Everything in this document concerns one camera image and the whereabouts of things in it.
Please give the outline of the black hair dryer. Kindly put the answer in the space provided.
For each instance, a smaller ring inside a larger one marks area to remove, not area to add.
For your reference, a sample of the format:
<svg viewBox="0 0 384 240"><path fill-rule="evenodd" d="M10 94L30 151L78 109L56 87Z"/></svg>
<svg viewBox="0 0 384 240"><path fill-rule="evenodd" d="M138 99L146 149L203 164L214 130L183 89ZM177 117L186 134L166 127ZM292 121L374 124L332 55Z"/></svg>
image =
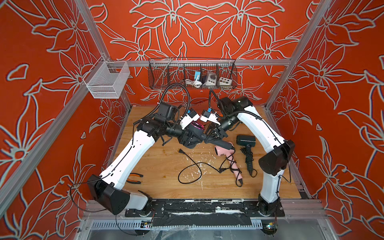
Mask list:
<svg viewBox="0 0 384 240"><path fill-rule="evenodd" d="M220 146L220 147L223 147L223 148L225 148L225 149L231 149L231 147L233 147L232 144L225 142L223 139L222 139L222 140L217 140L217 141L214 141L214 142L211 142L211 143L206 143L206 142L205 142L206 134L204 133L204 130L198 128L198 127L197 127L196 125L194 125L194 124L189 124L189 125L186 127L186 130L194 131L194 132L196 133L196 135L200 138L200 143L214 144L214 145L216 145L216 146Z"/></svg>

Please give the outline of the pink hair dryer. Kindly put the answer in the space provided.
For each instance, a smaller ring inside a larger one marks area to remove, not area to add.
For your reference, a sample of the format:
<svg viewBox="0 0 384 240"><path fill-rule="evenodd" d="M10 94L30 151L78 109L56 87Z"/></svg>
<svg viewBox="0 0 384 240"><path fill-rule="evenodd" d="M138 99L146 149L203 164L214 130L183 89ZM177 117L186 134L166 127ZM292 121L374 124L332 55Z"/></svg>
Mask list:
<svg viewBox="0 0 384 240"><path fill-rule="evenodd" d="M215 150L215 153L218 157L225 156L226 160L229 163L229 167L224 168L223 167L224 162L223 162L219 168L219 172L222 173L225 170L230 170L235 176L236 186L242 187L244 184L243 183L243 177L242 177L242 171L239 169L236 161L234 160L234 153L236 152L235 148L231 147L231 149L225 149L225 148L220 147L220 146L215 146L214 150Z"/></svg>

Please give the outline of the dark green hair dryer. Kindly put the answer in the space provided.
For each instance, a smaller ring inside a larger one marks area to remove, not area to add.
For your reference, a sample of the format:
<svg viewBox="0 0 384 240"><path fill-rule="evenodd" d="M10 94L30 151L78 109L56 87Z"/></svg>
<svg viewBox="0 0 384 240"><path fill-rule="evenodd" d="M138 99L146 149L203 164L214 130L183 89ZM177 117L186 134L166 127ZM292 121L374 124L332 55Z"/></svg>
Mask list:
<svg viewBox="0 0 384 240"><path fill-rule="evenodd" d="M256 145L256 137L248 135L238 135L236 143L242 146L241 152L245 155L247 170L252 178L256 177L257 171L253 168L253 152L252 148Z"/></svg>

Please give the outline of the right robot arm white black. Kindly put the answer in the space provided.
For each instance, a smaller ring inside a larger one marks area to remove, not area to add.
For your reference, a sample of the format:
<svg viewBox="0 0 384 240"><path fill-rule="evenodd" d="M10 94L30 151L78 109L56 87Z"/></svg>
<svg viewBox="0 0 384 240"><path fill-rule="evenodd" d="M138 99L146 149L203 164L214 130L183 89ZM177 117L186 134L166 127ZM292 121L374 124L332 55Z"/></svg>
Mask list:
<svg viewBox="0 0 384 240"><path fill-rule="evenodd" d="M209 101L214 97L223 114L216 115L208 110L208 120L212 122L206 130L205 143L212 143L228 137L233 125L243 123L256 137L266 154L259 159L263 171L263 186L258 196L258 212L268 217L277 211L280 203L280 185L283 174L292 157L295 143L285 140L261 117L253 103L247 97L231 100L219 99L213 90L209 92Z"/></svg>

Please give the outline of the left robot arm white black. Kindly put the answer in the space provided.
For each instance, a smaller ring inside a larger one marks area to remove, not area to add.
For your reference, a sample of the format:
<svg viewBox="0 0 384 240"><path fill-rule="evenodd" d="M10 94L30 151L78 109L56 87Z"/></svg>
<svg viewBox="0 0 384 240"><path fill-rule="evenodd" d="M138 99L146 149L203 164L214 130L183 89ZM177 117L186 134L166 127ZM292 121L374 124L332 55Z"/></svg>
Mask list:
<svg viewBox="0 0 384 240"><path fill-rule="evenodd" d="M124 191L132 170L143 155L163 136L178 138L187 127L199 119L195 110L186 107L179 121L173 122L178 108L160 100L149 114L134 123L137 129L118 157L99 175L91 175L86 182L93 199L113 215L126 209L147 210L150 196Z"/></svg>

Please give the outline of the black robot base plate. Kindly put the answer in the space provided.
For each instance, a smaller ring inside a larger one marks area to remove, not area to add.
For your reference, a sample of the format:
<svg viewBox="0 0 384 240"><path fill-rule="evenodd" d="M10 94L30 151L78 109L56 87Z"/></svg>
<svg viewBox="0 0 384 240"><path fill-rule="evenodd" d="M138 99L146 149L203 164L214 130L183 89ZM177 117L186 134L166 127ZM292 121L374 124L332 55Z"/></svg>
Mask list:
<svg viewBox="0 0 384 240"><path fill-rule="evenodd" d="M261 215L258 200L156 199L149 213L125 210L125 217L154 217L154 227L254 228L263 221L285 217L282 204L269 216Z"/></svg>

